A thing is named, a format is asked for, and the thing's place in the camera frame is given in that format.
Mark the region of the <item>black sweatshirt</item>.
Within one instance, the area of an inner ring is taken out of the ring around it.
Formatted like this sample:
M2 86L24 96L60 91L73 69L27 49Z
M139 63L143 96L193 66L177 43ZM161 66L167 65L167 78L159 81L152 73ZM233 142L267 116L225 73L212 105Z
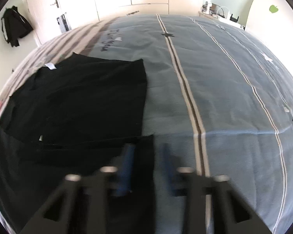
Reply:
M88 176L134 146L131 185L109 197L110 233L155 232L153 136L142 136L143 60L72 54L42 67L0 118L0 212L20 233L67 174Z

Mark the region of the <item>striped clothes in doorway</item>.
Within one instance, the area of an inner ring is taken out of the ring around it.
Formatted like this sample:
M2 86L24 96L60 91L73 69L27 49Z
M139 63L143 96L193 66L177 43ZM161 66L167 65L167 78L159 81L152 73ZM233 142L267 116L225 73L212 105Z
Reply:
M56 20L60 27L61 33L65 33L71 30L71 27L67 22L67 19L64 14L60 15Z

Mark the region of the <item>striped grey blue bedspread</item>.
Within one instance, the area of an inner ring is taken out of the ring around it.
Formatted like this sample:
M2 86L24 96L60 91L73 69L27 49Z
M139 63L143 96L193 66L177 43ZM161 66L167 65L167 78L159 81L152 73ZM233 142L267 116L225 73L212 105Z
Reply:
M0 93L13 93L42 67L72 54L143 60L147 94L142 136L153 136L155 232L182 233L184 197L169 191L168 144L198 175L226 175L270 233L293 233L293 77L250 34L178 15L135 15L91 23L26 57Z

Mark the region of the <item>cluttered side table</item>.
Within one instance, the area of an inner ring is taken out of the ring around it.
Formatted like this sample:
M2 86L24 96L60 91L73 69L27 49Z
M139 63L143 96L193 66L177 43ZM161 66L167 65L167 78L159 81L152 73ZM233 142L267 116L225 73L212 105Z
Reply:
M226 6L219 6L211 2L205 2L201 6L201 13L241 30L245 30L246 28L244 25L238 23L239 16L234 18L233 14Z

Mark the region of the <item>black jacket hanging on wall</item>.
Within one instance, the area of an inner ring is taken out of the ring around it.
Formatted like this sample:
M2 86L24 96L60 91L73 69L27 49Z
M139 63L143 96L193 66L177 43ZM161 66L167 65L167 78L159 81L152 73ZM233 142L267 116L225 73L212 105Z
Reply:
M18 39L27 36L34 29L28 20L18 12L18 7L12 6L5 10L1 18L1 30L5 41L12 47L18 47Z

